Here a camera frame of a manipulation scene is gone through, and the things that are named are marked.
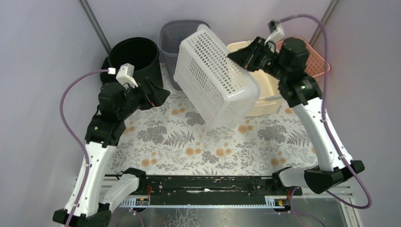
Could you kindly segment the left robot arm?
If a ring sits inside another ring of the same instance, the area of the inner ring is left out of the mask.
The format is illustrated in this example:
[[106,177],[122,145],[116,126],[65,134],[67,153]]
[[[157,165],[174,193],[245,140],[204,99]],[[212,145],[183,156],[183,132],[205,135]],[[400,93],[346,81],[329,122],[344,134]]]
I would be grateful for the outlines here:
[[137,110],[161,106],[169,96],[170,91],[157,87],[149,78],[137,87],[118,82],[102,85],[96,112],[79,142],[84,159],[77,183],[65,207],[54,212],[54,222],[67,227],[106,227],[130,193],[142,194],[147,189],[145,172],[128,168],[117,184],[100,194],[105,168],[126,129],[125,120]]

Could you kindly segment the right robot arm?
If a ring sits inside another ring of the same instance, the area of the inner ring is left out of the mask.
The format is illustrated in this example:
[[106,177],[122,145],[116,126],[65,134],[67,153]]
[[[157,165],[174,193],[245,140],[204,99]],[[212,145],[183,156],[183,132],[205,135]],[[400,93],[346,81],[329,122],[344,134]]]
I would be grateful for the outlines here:
[[287,167],[273,174],[271,188],[283,195],[291,186],[305,186],[316,194],[343,183],[363,172],[365,165],[343,147],[333,124],[323,112],[323,93],[316,80],[306,72],[310,53],[304,41],[287,38],[280,50],[257,37],[248,46],[228,54],[241,68],[262,70],[278,80],[279,93],[298,116],[316,151],[314,167]]

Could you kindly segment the white perforated plastic basket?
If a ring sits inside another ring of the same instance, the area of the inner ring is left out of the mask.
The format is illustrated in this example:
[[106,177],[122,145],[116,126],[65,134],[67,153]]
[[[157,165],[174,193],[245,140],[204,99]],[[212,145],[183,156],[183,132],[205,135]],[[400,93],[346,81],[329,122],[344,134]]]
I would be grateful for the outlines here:
[[229,53],[205,24],[179,46],[174,80],[210,129],[239,125],[260,97],[253,76],[230,60]]

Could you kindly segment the cream plastic laundry basket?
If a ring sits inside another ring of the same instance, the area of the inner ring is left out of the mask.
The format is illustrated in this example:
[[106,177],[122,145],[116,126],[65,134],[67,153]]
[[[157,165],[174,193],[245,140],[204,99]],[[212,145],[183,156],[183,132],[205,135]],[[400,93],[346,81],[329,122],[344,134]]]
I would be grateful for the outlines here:
[[281,98],[273,101],[266,101],[265,99],[279,95],[278,80],[262,70],[251,72],[250,74],[260,87],[260,97],[255,103],[253,109],[248,113],[247,117],[276,113],[284,100]]

